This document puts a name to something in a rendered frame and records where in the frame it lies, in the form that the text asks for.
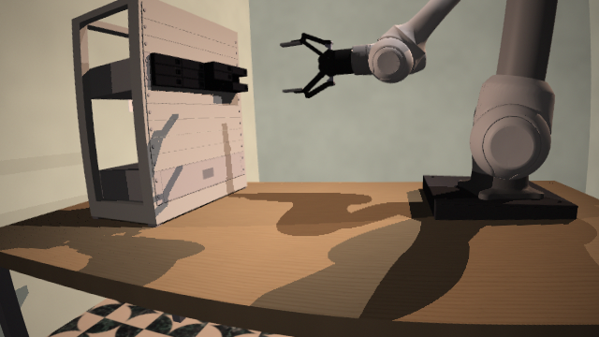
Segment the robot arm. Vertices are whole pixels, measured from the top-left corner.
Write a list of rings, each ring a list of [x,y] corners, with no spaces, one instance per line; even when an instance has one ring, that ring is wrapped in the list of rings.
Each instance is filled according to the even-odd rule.
[[[430,0],[376,43],[353,46],[354,74],[396,83],[424,69],[429,36],[459,1]],[[470,135],[471,180],[458,181],[480,199],[544,198],[529,175],[551,146],[555,94],[545,79],[557,4],[506,0],[497,72],[481,86]]]

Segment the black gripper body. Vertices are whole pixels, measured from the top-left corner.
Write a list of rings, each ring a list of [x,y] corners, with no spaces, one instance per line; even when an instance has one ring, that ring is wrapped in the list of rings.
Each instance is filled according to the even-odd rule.
[[[352,49],[331,50],[328,49],[324,54],[329,58],[325,60],[321,56],[318,58],[318,69],[321,70],[325,65],[329,65],[329,69],[324,73],[329,77],[343,74],[354,74],[351,65]]]

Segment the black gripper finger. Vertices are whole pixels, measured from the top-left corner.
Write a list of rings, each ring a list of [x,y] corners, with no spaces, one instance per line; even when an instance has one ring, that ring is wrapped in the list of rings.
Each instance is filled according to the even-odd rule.
[[[329,65],[325,65],[304,88],[287,89],[287,90],[283,90],[283,93],[293,93],[293,92],[295,94],[304,93],[306,98],[311,98],[312,96],[318,94],[319,92],[323,91],[324,89],[326,89],[330,86],[334,86],[335,82],[334,82],[334,79],[332,76],[332,77],[329,77],[327,82],[321,84],[320,86],[316,87],[311,92],[309,92],[322,78],[324,78],[326,76],[326,74],[324,74],[324,73],[328,69],[329,69]]]
[[[323,40],[321,38],[318,37],[313,37],[311,35],[302,33],[301,34],[301,39],[297,39],[297,40],[292,40],[291,42],[286,42],[286,43],[280,43],[281,47],[291,47],[291,46],[298,46],[298,45],[302,45],[304,44],[306,47],[308,47],[309,49],[311,49],[312,51],[314,51],[315,53],[317,53],[319,56],[321,56],[322,58],[324,58],[325,60],[328,60],[329,58],[321,51],[319,51],[317,48],[315,48],[314,46],[312,46],[310,43],[308,43],[306,41],[307,39],[316,41],[322,45],[325,45],[326,48],[331,49],[333,42],[331,40]]]

